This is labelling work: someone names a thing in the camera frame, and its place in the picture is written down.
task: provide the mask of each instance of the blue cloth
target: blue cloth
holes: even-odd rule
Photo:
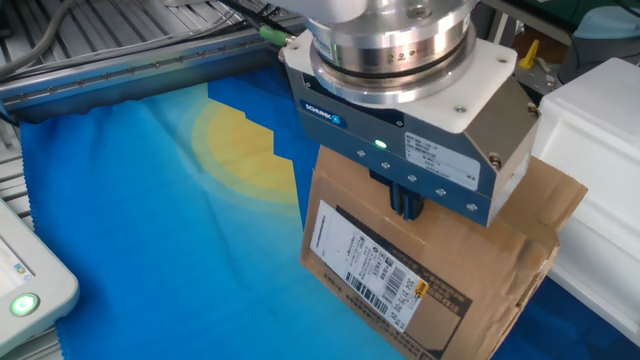
[[[221,121],[207,118],[221,111],[210,99],[273,132],[264,151],[292,160],[297,203],[270,198],[278,184],[220,180],[251,172],[211,167],[229,129],[198,127]],[[212,143],[197,142],[203,129]],[[229,134],[241,151],[243,134]],[[318,145],[276,70],[23,124],[22,141],[36,232],[80,282],[56,325],[67,360],[400,358],[298,262]],[[547,280],[494,358],[639,354]]]

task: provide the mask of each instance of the cardboard box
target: cardboard box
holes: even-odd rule
[[[489,228],[431,201],[402,220],[366,168],[322,148],[302,264],[409,359],[487,359],[546,276],[586,188],[532,158]]]

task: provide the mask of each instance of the white container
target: white container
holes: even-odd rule
[[[549,276],[640,346],[640,68],[611,59],[540,111],[533,154],[589,188]]]

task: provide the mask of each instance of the schunk logo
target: schunk logo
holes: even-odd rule
[[[320,109],[314,105],[309,104],[306,101],[300,101],[301,105],[304,107],[304,109],[314,115],[318,115],[321,118],[331,122],[334,125],[338,125],[340,127],[347,127],[347,124],[345,123],[344,119],[342,119],[340,116],[338,115],[334,115],[334,114],[330,114],[327,111]]]

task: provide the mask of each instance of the yellow pattern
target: yellow pattern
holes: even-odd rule
[[[297,204],[290,160],[273,154],[273,132],[217,102],[198,116],[192,132],[198,162],[225,186],[257,199]]]

